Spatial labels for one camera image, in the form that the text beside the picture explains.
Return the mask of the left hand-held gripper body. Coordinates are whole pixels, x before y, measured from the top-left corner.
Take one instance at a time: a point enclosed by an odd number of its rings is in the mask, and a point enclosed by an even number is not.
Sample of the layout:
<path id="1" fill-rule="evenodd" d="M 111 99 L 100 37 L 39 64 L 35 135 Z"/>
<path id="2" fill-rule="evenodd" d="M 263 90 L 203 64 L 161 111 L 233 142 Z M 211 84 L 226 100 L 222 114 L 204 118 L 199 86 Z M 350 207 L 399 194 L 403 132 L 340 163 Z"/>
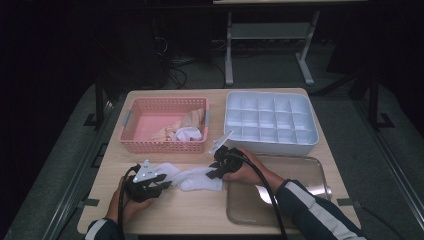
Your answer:
<path id="1" fill-rule="evenodd" d="M 158 198 L 161 187 L 156 184 L 158 174 L 149 160 L 135 166 L 136 174 L 129 176 L 124 184 L 124 190 L 128 198 L 135 202 L 143 202 L 148 199 Z"/>

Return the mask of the metal rail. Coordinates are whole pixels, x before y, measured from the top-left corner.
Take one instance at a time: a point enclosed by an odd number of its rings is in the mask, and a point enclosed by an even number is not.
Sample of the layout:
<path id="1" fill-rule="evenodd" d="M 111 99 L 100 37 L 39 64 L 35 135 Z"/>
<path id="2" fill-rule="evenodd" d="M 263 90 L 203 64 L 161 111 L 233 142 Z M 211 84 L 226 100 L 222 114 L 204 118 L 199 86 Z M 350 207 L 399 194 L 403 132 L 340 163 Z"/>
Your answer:
<path id="1" fill-rule="evenodd" d="M 104 122 L 99 130 L 84 126 L 86 117 L 94 113 L 93 105 L 81 102 L 72 114 L 49 156 L 43 177 L 50 189 L 52 213 L 42 240 L 59 240 L 64 236 L 79 237 L 79 217 L 94 183 L 98 168 L 91 168 L 91 162 L 102 143 L 109 142 L 116 119 L 115 106 L 107 101 L 104 106 Z"/>
<path id="2" fill-rule="evenodd" d="M 399 158 L 394 153 L 392 147 L 382 135 L 383 130 L 396 130 L 396 125 L 392 122 L 387 113 L 373 113 L 372 107 L 367 107 L 361 101 L 355 101 L 354 107 L 367 125 L 372 138 L 377 144 L 380 152 L 384 156 L 388 169 L 394 181 L 405 199 L 412 215 L 424 233 L 424 200 L 421 200 L 416 188 L 408 178 L 405 170 L 399 163 Z"/>

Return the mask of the person's left hand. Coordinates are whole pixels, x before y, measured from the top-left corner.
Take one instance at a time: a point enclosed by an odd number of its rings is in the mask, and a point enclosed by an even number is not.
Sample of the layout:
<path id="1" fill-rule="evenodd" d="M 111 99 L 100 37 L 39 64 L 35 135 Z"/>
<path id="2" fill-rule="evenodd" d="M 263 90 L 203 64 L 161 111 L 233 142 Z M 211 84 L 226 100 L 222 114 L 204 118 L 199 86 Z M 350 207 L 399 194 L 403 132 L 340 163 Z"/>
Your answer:
<path id="1" fill-rule="evenodd" d="M 129 200 L 127 196 L 123 197 L 122 200 L 122 216 L 119 217 L 119 199 L 121 193 L 122 183 L 125 181 L 125 178 L 122 177 L 118 184 L 117 189 L 115 190 L 109 207 L 106 214 L 106 218 L 113 220 L 115 223 L 118 222 L 119 219 L 122 220 L 123 224 L 130 222 L 135 216 L 137 216 L 141 211 L 147 209 L 154 203 L 154 199 L 148 199 L 143 202 L 134 202 Z"/>

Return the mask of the pink plastic basket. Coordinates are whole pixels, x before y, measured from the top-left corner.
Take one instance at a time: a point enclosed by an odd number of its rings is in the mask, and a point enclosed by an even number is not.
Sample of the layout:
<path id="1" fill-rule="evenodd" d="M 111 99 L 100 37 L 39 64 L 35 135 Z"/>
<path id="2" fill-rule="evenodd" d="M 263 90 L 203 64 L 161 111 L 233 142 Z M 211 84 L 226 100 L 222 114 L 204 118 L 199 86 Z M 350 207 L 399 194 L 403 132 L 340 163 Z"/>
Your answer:
<path id="1" fill-rule="evenodd" d="M 204 109 L 205 116 L 198 128 L 200 141 L 152 141 L 151 135 L 169 125 L 181 126 L 189 112 Z M 133 153 L 202 153 L 207 140 L 209 103 L 204 97 L 138 97 L 127 110 L 119 141 Z"/>

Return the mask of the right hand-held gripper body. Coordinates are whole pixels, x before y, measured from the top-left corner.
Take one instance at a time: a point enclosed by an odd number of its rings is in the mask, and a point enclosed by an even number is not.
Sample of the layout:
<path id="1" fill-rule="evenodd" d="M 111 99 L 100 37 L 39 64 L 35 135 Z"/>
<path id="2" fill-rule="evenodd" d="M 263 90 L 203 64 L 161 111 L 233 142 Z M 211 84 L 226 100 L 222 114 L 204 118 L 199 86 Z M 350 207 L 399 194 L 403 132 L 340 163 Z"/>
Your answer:
<path id="1" fill-rule="evenodd" d="M 225 133 L 222 137 L 213 141 L 213 147 L 209 150 L 209 153 L 214 157 L 214 162 L 219 162 L 219 168 L 213 168 L 213 170 L 220 169 L 226 173 L 234 173 L 238 171 L 243 165 L 245 157 L 236 148 L 229 148 L 225 145 L 226 141 L 234 133 L 233 130 Z"/>

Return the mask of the white divided storage box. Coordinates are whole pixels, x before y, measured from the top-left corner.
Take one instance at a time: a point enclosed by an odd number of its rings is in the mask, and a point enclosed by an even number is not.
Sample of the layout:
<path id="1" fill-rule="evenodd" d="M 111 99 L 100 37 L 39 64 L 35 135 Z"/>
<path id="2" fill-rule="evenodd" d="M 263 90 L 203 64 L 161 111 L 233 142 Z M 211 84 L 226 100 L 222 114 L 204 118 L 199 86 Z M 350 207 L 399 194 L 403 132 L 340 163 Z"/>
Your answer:
<path id="1" fill-rule="evenodd" d="M 319 142 L 311 102 L 296 93 L 230 92 L 224 133 L 227 146 L 263 154 L 304 156 Z"/>

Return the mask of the white metal frame table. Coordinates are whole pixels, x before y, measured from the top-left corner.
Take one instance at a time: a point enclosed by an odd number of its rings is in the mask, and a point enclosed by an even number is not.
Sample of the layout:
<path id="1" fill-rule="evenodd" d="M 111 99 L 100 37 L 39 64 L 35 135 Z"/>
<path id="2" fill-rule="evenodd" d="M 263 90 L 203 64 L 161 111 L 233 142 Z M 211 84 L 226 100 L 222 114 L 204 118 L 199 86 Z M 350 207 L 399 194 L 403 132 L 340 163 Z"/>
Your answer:
<path id="1" fill-rule="evenodd" d="M 226 27 L 226 52 L 225 52 L 225 85 L 234 84 L 232 41 L 233 40 L 302 40 L 303 48 L 295 56 L 305 83 L 309 86 L 315 84 L 306 62 L 306 57 L 311 45 L 321 10 L 325 7 L 344 4 L 356 4 L 368 0 L 213 0 L 214 7 L 223 7 L 227 13 Z M 285 7 L 300 7 L 305 10 L 312 8 L 312 15 L 308 21 L 295 22 L 265 22 L 265 23 L 238 23 L 233 21 L 236 7 L 258 10 L 264 7 L 267 10 L 282 12 Z"/>

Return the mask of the black metal stand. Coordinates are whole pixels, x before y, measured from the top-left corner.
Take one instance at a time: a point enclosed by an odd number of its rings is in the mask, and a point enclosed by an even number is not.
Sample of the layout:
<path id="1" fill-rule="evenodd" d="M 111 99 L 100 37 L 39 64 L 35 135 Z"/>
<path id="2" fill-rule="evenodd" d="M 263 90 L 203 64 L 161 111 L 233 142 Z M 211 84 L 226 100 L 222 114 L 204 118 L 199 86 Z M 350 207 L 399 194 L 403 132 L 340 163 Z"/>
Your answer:
<path id="1" fill-rule="evenodd" d="M 102 85 L 102 76 L 98 75 L 95 81 L 95 112 L 90 113 L 84 122 L 84 126 L 91 126 L 95 130 L 99 130 L 102 126 L 105 116 L 104 116 L 104 91 Z"/>
<path id="2" fill-rule="evenodd" d="M 386 113 L 378 111 L 379 79 L 377 74 L 371 74 L 368 100 L 368 122 L 372 128 L 379 132 L 381 128 L 393 128 L 394 124 Z"/>

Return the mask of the black bracket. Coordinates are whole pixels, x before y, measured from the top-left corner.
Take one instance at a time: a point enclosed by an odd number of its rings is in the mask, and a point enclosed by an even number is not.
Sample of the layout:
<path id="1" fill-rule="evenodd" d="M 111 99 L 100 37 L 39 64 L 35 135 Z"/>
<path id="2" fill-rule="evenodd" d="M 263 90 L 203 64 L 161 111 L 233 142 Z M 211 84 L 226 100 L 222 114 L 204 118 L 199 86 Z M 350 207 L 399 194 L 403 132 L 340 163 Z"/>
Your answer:
<path id="1" fill-rule="evenodd" d="M 106 153 L 107 147 L 108 147 L 107 143 L 102 143 L 100 145 L 98 151 L 96 152 L 96 154 L 95 154 L 95 156 L 94 156 L 94 158 L 91 162 L 91 165 L 90 165 L 91 168 L 99 168 L 100 167 L 102 160 L 104 158 L 104 155 Z"/>

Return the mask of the white sock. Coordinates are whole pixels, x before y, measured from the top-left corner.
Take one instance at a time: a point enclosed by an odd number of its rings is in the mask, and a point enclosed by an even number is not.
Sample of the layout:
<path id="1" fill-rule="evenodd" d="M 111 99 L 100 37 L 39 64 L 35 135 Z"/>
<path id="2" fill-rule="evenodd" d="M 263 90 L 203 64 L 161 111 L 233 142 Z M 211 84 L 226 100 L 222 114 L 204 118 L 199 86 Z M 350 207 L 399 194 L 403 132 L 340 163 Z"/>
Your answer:
<path id="1" fill-rule="evenodd" d="M 172 186 L 181 191 L 189 192 L 195 190 L 221 191 L 223 181 L 219 178 L 211 179 L 207 173 L 213 171 L 211 167 L 196 167 L 181 170 L 171 163 L 157 165 L 154 170 L 158 174 L 165 174 L 164 182 L 171 182 Z"/>
<path id="2" fill-rule="evenodd" d="M 201 131 L 196 127 L 179 128 L 174 135 L 176 141 L 200 141 L 202 138 Z"/>

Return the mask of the transparent grey box lid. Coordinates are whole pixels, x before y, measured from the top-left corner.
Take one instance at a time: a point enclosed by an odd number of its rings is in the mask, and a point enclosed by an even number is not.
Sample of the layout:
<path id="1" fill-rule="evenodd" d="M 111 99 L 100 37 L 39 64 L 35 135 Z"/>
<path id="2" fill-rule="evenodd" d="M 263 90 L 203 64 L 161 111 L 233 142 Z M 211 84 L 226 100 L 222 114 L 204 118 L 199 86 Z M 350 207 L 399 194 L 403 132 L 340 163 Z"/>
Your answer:
<path id="1" fill-rule="evenodd" d="M 298 180 L 314 196 L 330 200 L 320 161 L 313 157 L 258 154 L 262 163 L 284 179 Z M 227 217 L 235 224 L 279 228 L 271 199 L 261 186 L 227 184 Z"/>

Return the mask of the person's right hand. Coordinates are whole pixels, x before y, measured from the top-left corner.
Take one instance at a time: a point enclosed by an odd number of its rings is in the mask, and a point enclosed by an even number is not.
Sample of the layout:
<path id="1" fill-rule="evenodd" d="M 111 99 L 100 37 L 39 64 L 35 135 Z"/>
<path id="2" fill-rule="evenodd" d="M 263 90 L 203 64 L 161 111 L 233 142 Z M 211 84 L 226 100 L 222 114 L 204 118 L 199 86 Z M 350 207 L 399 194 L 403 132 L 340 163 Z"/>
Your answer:
<path id="1" fill-rule="evenodd" d="M 266 179 L 272 192 L 275 193 L 284 182 L 284 179 L 269 170 L 253 153 L 251 153 L 247 149 L 240 148 L 240 151 L 245 154 L 247 158 L 257 167 L 257 169 L 262 173 L 262 175 Z M 225 181 L 236 181 L 251 185 L 263 186 L 263 181 L 261 180 L 259 175 L 247 163 L 244 163 L 238 171 L 234 173 L 225 174 L 223 176 L 223 179 Z"/>

